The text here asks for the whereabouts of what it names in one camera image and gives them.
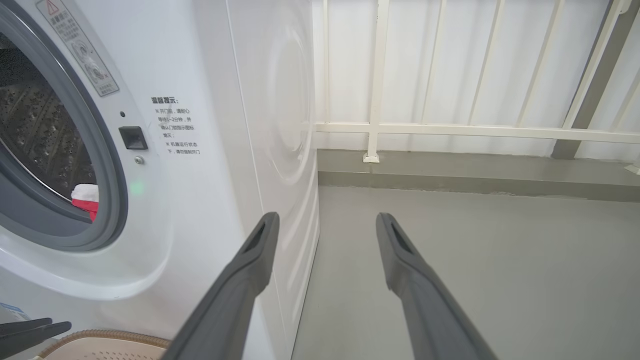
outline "laundry basket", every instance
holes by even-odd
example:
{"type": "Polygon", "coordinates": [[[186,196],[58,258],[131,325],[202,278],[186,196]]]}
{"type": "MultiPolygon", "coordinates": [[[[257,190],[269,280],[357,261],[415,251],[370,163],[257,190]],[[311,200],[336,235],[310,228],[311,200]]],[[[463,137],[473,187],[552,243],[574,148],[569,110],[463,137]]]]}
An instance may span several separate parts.
{"type": "Polygon", "coordinates": [[[169,341],[134,332],[85,330],[47,347],[34,360],[160,360],[169,341]]]}

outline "railing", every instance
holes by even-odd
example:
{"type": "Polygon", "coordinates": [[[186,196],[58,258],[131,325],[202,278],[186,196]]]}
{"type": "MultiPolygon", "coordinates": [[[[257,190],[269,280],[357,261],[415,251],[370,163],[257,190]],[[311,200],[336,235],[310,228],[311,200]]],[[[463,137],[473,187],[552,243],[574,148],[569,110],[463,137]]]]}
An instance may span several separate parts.
{"type": "MultiPolygon", "coordinates": [[[[554,41],[554,35],[557,33],[560,23],[560,14],[562,13],[564,0],[556,0],[552,15],[548,22],[547,30],[543,43],[535,64],[531,80],[529,82],[524,101],[520,108],[517,119],[514,119],[513,126],[484,126],[474,123],[474,115],[478,102],[478,95],[486,81],[485,69],[487,64],[492,60],[492,52],[496,41],[497,30],[503,18],[504,4],[508,0],[497,0],[491,30],[489,33],[484,59],[477,81],[475,94],[473,97],[471,111],[466,124],[434,124],[427,116],[426,105],[429,104],[429,98],[433,95],[433,76],[435,67],[439,61],[439,48],[442,45],[442,31],[444,15],[447,11],[447,0],[440,1],[440,10],[438,13],[438,24],[435,32],[435,41],[433,52],[431,53],[431,62],[429,64],[429,77],[427,82],[427,90],[424,99],[424,109],[422,112],[422,121],[420,123],[381,123],[380,108],[381,96],[383,88],[383,71],[385,68],[385,49],[387,44],[387,24],[389,0],[378,0],[378,20],[376,23],[374,59],[372,71],[372,88],[371,88],[371,105],[368,123],[357,122],[319,122],[315,124],[315,131],[327,133],[367,133],[369,139],[367,142],[367,153],[364,161],[368,163],[377,163],[378,159],[378,135],[379,134],[429,134],[429,135],[471,135],[471,136],[506,136],[515,138],[544,138],[556,140],[581,140],[593,142],[617,142],[617,143],[634,143],[640,144],[640,133],[629,133],[621,131],[621,125],[629,111],[630,104],[637,97],[638,88],[640,87],[640,70],[635,74],[635,78],[627,90],[626,96],[618,109],[618,112],[612,122],[610,128],[606,131],[595,129],[575,129],[572,128],[573,123],[578,115],[580,107],[585,100],[587,90],[596,73],[596,69],[600,64],[600,60],[604,54],[606,45],[611,37],[611,33],[616,25],[618,17],[626,12],[629,8],[630,0],[612,0],[609,11],[605,15],[605,19],[601,25],[600,33],[596,38],[595,45],[591,52],[591,56],[586,64],[582,79],[575,92],[575,96],[571,106],[566,114],[564,123],[561,127],[525,127],[524,118],[531,108],[531,99],[538,89],[541,70],[548,62],[548,53],[550,44],[554,41]]],[[[328,0],[324,0],[324,101],[325,107],[329,109],[329,68],[328,68],[328,0]]]]}

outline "concrete ledge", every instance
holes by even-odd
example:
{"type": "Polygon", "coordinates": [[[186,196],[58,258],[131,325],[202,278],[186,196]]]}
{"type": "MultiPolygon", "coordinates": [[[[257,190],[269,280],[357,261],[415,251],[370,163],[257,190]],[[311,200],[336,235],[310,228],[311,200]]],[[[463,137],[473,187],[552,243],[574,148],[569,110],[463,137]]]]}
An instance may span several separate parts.
{"type": "Polygon", "coordinates": [[[640,202],[640,176],[626,163],[388,151],[372,164],[363,155],[319,150],[319,185],[640,202]]]}

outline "white washing machine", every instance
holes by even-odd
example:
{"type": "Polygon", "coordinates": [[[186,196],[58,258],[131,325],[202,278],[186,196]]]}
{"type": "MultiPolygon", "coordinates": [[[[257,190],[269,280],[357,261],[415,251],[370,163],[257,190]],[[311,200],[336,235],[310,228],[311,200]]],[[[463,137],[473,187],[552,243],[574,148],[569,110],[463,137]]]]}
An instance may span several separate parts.
{"type": "Polygon", "coordinates": [[[244,355],[290,358],[319,235],[310,2],[1,0],[0,33],[0,302],[171,338],[277,211],[244,355]]]}

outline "red cloth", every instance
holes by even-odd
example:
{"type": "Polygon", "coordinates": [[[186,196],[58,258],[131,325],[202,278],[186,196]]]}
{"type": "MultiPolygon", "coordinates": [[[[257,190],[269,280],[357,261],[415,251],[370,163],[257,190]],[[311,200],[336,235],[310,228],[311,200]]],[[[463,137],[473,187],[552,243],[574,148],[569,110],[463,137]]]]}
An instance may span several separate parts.
{"type": "Polygon", "coordinates": [[[93,222],[95,220],[96,215],[98,214],[98,203],[95,201],[86,201],[86,200],[78,200],[72,199],[71,204],[77,208],[81,208],[82,210],[89,212],[89,217],[93,222]]]}

